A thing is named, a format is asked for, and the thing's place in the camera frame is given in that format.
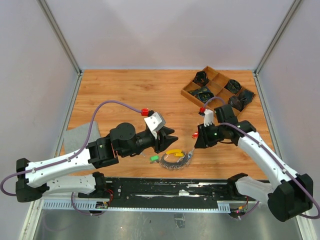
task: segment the gray wall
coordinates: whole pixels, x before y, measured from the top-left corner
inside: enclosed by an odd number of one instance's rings
[[[76,74],[36,0],[0,1],[0,178],[50,158]],[[15,190],[9,180],[5,189]],[[0,239],[16,240],[29,204],[0,193]]]
[[[320,201],[320,1],[305,0],[259,74],[285,162]],[[313,221],[320,237],[320,221]]]
[[[47,0],[84,69],[254,69],[293,0]]]

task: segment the wooden box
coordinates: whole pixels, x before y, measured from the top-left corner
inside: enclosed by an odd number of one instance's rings
[[[210,91],[214,94],[215,97],[220,97],[222,98],[225,103],[227,104],[229,101],[229,98],[232,96],[238,96],[243,90],[246,90],[245,87],[241,85],[241,89],[237,94],[233,94],[229,90],[225,88],[227,85],[228,81],[231,79],[227,77],[226,75],[223,75],[222,73],[218,72],[217,70],[213,69],[212,67],[206,66],[202,71],[206,72],[206,76],[209,79],[208,84],[206,87],[210,89]],[[199,99],[197,99],[195,96],[192,96],[188,91],[191,90],[196,90],[201,88],[199,85],[193,82],[194,77],[190,80],[190,82],[181,90],[182,96],[196,104],[198,107],[203,107],[204,103],[201,102]],[[211,101],[208,105],[207,108],[210,110],[214,110],[217,107],[220,107],[222,105],[222,102],[218,99],[215,99]],[[242,111],[239,111],[235,108],[233,109],[234,114],[238,117],[240,114],[242,114],[246,108],[248,107],[249,104],[247,104]]]

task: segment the yellow object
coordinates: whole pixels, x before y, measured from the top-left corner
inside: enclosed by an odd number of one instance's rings
[[[180,153],[175,153],[175,154],[173,154],[175,157],[184,157],[185,155],[182,153],[182,152],[180,152]]]
[[[181,149],[171,149],[169,151],[166,151],[165,154],[169,155],[169,154],[181,154],[182,150]]]

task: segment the wooden table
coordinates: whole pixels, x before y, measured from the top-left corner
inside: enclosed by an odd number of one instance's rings
[[[105,100],[118,100],[137,109],[149,108],[162,114],[166,126],[175,129],[179,140],[169,149],[190,151],[195,140],[192,134],[197,124],[203,122],[198,115],[199,107],[184,98],[181,89],[195,76],[196,70],[86,70],[68,125],[76,128],[91,120],[96,107]],[[226,76],[236,79],[257,94],[251,71],[223,70]],[[109,103],[103,106],[95,120],[101,136],[109,133],[122,122],[129,122],[136,132],[145,129],[143,117],[121,105]],[[259,96],[247,107],[239,120],[248,120],[256,127],[264,141],[272,146]],[[135,157],[119,158],[119,164],[98,169],[108,177],[155,177],[155,178],[203,178],[227,179],[238,173],[247,173],[255,179],[266,179],[254,161],[232,144],[217,144],[207,149],[195,149],[191,164],[180,170],[167,170],[158,163],[150,164],[153,150]],[[88,175],[95,171],[83,171]]]

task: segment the gray mat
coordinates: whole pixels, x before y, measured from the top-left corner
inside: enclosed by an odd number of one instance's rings
[[[89,123],[86,123],[64,133],[63,144],[66,154],[69,154],[82,147],[88,134],[89,125]],[[94,142],[100,137],[101,136],[98,128],[98,123],[94,121],[92,124],[89,143]]]

